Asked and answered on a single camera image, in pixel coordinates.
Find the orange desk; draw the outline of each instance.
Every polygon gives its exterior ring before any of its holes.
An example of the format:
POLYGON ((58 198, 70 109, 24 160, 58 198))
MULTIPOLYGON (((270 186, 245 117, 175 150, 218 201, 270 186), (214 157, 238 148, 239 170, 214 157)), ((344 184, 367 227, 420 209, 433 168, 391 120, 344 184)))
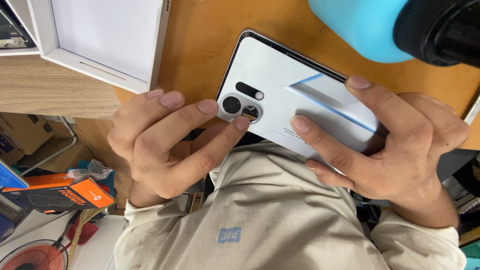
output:
MULTIPOLYGON (((307 0, 177 0, 172 3, 158 85, 187 103, 215 98, 241 31, 254 28, 345 75, 357 74, 392 91, 423 92, 466 110, 480 85, 480 69, 439 68, 418 60, 396 64, 360 56, 311 11, 307 0)), ((121 102, 133 94, 115 87, 121 102)), ((464 147, 480 149, 480 117, 464 147)))

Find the fingernail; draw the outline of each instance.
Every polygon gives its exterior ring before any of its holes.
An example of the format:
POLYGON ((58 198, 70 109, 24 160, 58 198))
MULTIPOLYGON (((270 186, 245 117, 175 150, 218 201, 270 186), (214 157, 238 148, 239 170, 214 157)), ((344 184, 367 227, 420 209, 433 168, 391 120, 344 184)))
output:
POLYGON ((307 168, 309 168, 310 171, 312 171, 312 172, 315 173, 316 175, 322 175, 317 168, 312 168, 312 167, 307 167, 307 168))
POLYGON ((369 80, 357 75, 350 76, 346 84, 355 89, 367 89, 372 86, 372 83, 369 80))
POLYGON ((202 100, 198 102, 198 109, 201 110, 203 113, 210 114, 216 112, 217 104, 216 101, 213 99, 202 100))
POLYGON ((173 108, 183 103, 183 95, 180 92, 173 91, 166 93, 160 103, 167 108, 173 108))
POLYGON ((290 118, 290 124, 292 125, 293 129, 299 133, 307 133, 309 129, 308 122, 304 119, 305 116, 303 115, 295 115, 294 117, 290 118))
POLYGON ((147 99, 153 99, 153 98, 157 98, 159 96, 163 95, 163 89, 155 89, 153 91, 150 91, 148 92, 145 97, 147 99))
POLYGON ((239 116, 235 119, 235 125, 240 131, 245 131, 250 126, 250 120, 244 116, 239 116))

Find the shirt sleeve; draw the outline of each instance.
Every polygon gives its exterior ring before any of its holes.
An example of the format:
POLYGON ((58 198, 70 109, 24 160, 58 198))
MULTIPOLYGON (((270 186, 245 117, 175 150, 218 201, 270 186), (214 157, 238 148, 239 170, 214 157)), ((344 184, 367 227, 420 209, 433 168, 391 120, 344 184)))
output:
POLYGON ((426 228, 384 211, 372 238, 392 270, 463 270, 467 263, 453 227, 426 228))
POLYGON ((127 200, 125 219, 129 225, 115 245, 117 269, 142 269, 149 258, 158 255, 158 248, 186 215, 176 199, 145 208, 136 208, 127 200))

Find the flash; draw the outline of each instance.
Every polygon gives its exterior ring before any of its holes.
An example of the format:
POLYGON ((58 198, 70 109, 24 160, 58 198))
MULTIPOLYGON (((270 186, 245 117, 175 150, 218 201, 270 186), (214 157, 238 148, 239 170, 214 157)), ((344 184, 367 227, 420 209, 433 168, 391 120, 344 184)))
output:
POLYGON ((257 92, 257 93, 255 94, 255 98, 256 98, 257 100, 262 100, 262 99, 264 99, 264 94, 263 94, 262 92, 257 92))

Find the broom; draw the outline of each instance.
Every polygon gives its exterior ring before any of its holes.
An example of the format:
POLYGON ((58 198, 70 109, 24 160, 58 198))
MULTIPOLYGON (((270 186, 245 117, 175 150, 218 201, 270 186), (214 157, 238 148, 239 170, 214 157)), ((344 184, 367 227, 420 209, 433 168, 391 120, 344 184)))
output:
POLYGON ((72 246, 70 247, 70 251, 68 252, 67 270, 70 268, 70 264, 72 263, 73 255, 75 253, 75 250, 77 249, 78 239, 80 239, 80 234, 82 233, 82 228, 84 227, 84 224, 91 220, 92 217, 94 217, 96 214, 100 213, 104 209, 107 209, 114 203, 115 202, 112 202, 108 206, 102 208, 85 209, 82 211, 82 213, 80 214, 80 220, 78 221, 77 230, 75 231, 75 236, 72 239, 72 246))

